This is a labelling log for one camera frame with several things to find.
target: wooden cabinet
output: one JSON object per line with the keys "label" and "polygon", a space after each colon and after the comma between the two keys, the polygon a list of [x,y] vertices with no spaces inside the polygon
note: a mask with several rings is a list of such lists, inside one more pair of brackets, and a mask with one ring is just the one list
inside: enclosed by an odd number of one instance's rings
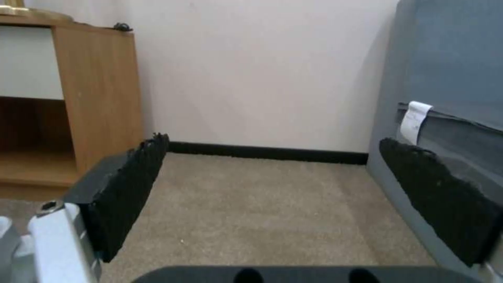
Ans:
{"label": "wooden cabinet", "polygon": [[0,198],[59,197],[143,139],[134,35],[0,16]]}

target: white drawer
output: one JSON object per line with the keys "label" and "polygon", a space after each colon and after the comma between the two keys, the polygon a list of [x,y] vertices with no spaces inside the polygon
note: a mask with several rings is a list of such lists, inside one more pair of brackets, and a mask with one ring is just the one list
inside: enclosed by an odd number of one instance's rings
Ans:
{"label": "white drawer", "polygon": [[63,100],[50,28],[0,26],[0,96]]}

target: white label tag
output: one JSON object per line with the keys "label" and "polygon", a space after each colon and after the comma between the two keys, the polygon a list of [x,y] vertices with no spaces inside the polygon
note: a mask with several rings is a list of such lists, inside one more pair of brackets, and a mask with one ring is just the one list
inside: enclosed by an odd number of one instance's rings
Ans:
{"label": "white label tag", "polygon": [[428,111],[432,108],[433,106],[425,103],[417,101],[409,102],[409,108],[403,117],[400,132],[404,138],[415,146],[417,145],[417,136],[419,135],[421,124],[425,120]]}

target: white wall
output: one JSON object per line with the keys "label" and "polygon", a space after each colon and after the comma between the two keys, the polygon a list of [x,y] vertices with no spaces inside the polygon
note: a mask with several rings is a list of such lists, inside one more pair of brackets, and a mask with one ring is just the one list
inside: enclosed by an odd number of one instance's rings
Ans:
{"label": "white wall", "polygon": [[[45,1],[78,20],[94,15],[93,24],[122,20],[135,29],[148,133],[368,149],[397,0],[92,0],[84,9]],[[92,14],[94,4],[106,9]]]}

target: beige carpet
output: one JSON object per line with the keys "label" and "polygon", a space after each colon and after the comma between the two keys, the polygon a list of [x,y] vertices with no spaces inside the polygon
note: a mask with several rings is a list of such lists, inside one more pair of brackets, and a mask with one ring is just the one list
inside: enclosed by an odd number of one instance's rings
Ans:
{"label": "beige carpet", "polygon": [[[0,215],[24,229],[36,205]],[[363,166],[168,154],[102,282],[182,264],[435,263]]]}

